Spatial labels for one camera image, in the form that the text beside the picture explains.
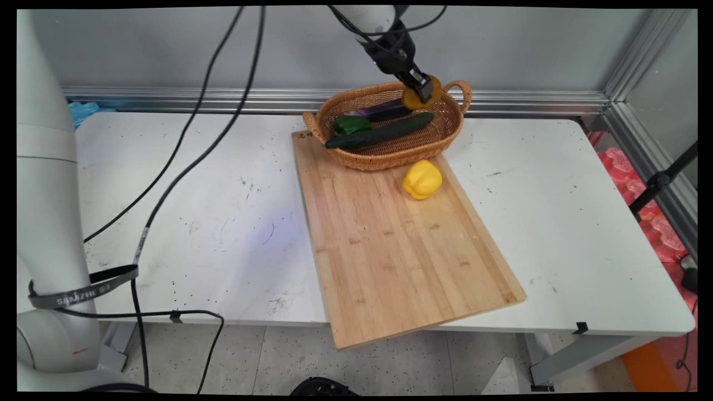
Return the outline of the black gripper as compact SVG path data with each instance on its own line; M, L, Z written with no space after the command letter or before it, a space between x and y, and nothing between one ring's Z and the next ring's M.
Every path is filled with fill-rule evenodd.
M428 104L435 99L437 80L418 68L414 60L415 44L405 28L402 21L396 21L384 35L362 39L362 46L381 72L395 76L404 84L403 91Z

